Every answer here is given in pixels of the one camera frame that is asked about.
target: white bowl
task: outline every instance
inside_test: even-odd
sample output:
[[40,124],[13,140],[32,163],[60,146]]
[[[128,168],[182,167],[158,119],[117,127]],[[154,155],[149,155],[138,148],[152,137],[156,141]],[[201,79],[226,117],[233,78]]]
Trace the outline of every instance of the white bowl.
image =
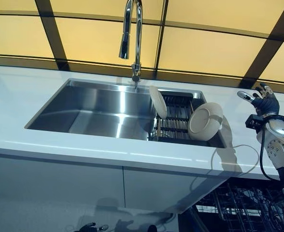
[[149,93],[158,115],[160,116],[160,118],[166,119],[167,109],[162,94],[159,92],[156,86],[150,86]]
[[208,141],[219,130],[223,121],[223,110],[214,102],[199,106],[188,122],[188,133],[191,139]]

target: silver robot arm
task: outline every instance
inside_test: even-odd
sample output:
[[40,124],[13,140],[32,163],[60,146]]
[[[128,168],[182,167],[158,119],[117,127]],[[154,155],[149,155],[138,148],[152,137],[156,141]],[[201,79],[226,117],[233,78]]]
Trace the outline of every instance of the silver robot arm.
[[[266,149],[268,157],[279,173],[280,183],[284,194],[284,116],[279,115],[279,103],[272,89],[264,83],[256,90],[261,96],[254,93],[250,95],[244,91],[239,91],[238,96],[250,102],[256,109],[257,115],[250,115],[246,121],[246,127],[255,129],[257,140]],[[266,173],[262,166],[262,157],[260,167],[263,174]]]

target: metal rack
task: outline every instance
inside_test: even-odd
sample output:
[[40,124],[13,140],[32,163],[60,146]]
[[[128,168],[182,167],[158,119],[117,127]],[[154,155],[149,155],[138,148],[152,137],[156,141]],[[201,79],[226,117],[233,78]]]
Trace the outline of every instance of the metal rack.
[[162,119],[157,115],[155,133],[151,139],[159,142],[191,144],[200,146],[224,147],[217,133],[209,141],[192,140],[188,134],[187,125],[191,114],[197,107],[205,103],[203,98],[194,98],[191,93],[161,92],[167,117]]
[[210,209],[227,222],[230,232],[284,232],[284,200],[280,191],[221,185],[196,205],[198,211]]

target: wire dish rack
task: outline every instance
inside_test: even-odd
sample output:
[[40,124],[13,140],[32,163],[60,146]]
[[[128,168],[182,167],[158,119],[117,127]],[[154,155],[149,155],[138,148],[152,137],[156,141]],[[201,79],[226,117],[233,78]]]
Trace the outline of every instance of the wire dish rack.
[[218,213],[230,232],[284,232],[281,191],[223,184],[200,200],[198,212]]
[[192,140],[189,137],[187,125],[191,114],[197,107],[205,103],[204,98],[191,93],[160,91],[167,108],[167,117],[162,119],[157,115],[155,132],[151,140],[177,144],[191,144],[224,148],[220,133],[216,133],[208,141]]

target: white countertop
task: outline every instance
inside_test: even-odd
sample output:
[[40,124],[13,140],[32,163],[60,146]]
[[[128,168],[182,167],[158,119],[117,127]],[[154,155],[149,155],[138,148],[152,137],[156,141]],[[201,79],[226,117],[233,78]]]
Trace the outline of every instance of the white countertop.
[[[254,108],[238,98],[239,89],[141,80],[141,86],[200,90],[207,102],[219,103],[231,128],[228,148],[180,145],[82,134],[28,130],[24,126],[69,78],[130,84],[130,78],[76,72],[0,66],[0,153],[32,158],[89,162],[209,175],[264,178],[258,166],[260,144],[255,131],[245,128]],[[284,115],[284,94],[276,95]],[[277,176],[264,156],[264,168]]]

